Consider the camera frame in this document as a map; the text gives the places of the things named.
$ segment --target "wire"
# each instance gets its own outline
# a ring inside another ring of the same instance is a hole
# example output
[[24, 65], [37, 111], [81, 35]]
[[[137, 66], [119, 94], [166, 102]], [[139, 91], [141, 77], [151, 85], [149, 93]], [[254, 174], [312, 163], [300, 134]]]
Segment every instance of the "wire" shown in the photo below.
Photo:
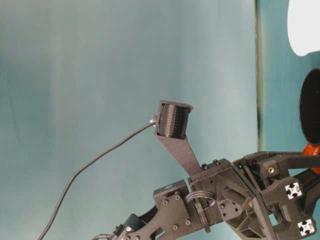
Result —
[[92, 240], [99, 240], [99, 239], [110, 239], [112, 238], [112, 235], [111, 234], [99, 234], [97, 236], [94, 236], [92, 238]]
[[216, 203], [216, 195], [211, 191], [203, 191], [203, 190], [190, 192], [187, 196], [185, 196], [184, 200], [187, 203], [189, 203], [193, 199], [197, 199], [197, 198], [209, 199], [210, 206], [213, 206]]
[[56, 216], [57, 216], [57, 213], [59, 211], [59, 208], [71, 186], [71, 184], [73, 183], [73, 181], [76, 179], [76, 177], [82, 173], [85, 169], [87, 169], [88, 167], [90, 167], [92, 164], [94, 164], [97, 160], [99, 160], [100, 158], [102, 158], [104, 155], [110, 153], [111, 151], [115, 150], [116, 148], [120, 147], [122, 144], [124, 144], [125, 142], [127, 142], [128, 140], [130, 140], [131, 138], [133, 138], [135, 135], [141, 133], [143, 130], [151, 127], [152, 125], [155, 125], [156, 123], [155, 122], [151, 122], [147, 125], [145, 125], [144, 127], [138, 129], [137, 131], [133, 132], [131, 135], [127, 136], [125, 139], [123, 139], [121, 142], [119, 142], [118, 144], [108, 148], [106, 151], [100, 153], [98, 156], [96, 156], [95, 158], [93, 158], [91, 161], [89, 161], [85, 166], [83, 166], [82, 168], [80, 168], [73, 176], [72, 178], [70, 179], [70, 181], [67, 183], [67, 185], [65, 186], [57, 204], [56, 204], [56, 207], [52, 213], [52, 216], [48, 222], [48, 224], [46, 225], [45, 229], [43, 230], [43, 232], [41, 233], [41, 235], [39, 236], [38, 240], [42, 240], [45, 235], [47, 234], [47, 232], [49, 231], [52, 223], [54, 222]]

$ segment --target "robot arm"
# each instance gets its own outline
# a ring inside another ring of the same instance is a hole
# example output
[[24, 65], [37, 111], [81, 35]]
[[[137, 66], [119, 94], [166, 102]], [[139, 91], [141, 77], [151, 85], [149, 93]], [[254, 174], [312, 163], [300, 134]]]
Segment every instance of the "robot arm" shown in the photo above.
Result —
[[[317, 231], [313, 212], [320, 197], [320, 156], [299, 152], [257, 152], [229, 162], [199, 165], [186, 128], [192, 107], [161, 101], [155, 136], [189, 173], [153, 193], [155, 206], [132, 214], [111, 240], [175, 240], [225, 221], [244, 240], [298, 240]], [[290, 176], [290, 169], [304, 169]], [[269, 215], [277, 224], [273, 225]]]

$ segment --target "orange part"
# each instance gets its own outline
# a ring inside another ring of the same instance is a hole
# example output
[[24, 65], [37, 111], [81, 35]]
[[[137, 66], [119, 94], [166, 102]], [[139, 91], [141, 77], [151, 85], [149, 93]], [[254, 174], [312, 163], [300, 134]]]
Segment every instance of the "orange part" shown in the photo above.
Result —
[[[302, 154], [304, 155], [320, 155], [320, 145], [312, 145], [311, 143], [307, 143], [305, 148], [302, 151]], [[320, 168], [311, 168], [313, 171], [315, 171], [317, 174], [320, 174]]]

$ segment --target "black metal plate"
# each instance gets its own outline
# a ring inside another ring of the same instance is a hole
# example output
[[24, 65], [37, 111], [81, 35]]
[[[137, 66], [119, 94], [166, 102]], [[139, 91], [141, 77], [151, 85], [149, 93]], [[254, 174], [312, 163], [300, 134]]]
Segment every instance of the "black metal plate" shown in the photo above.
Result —
[[300, 124], [305, 139], [320, 145], [320, 68], [306, 76], [300, 94]]

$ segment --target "teal backdrop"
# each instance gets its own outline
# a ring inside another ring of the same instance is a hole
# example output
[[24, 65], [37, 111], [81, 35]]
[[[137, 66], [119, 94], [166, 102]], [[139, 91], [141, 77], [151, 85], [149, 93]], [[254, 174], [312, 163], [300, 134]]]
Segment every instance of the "teal backdrop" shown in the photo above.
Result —
[[[257, 1], [259, 149], [264, 151], [301, 152], [305, 147], [300, 90], [308, 72], [320, 66], [320, 52], [297, 56], [291, 49], [288, 4], [288, 0]], [[314, 218], [319, 222], [319, 205]], [[307, 239], [320, 239], [320, 232]]]
[[[258, 147], [253, 0], [0, 0], [0, 239], [35, 240], [71, 175], [146, 124], [194, 106], [199, 162]], [[83, 172], [46, 240], [90, 240], [188, 175], [141, 133]], [[238, 239], [221, 223], [184, 239]]]

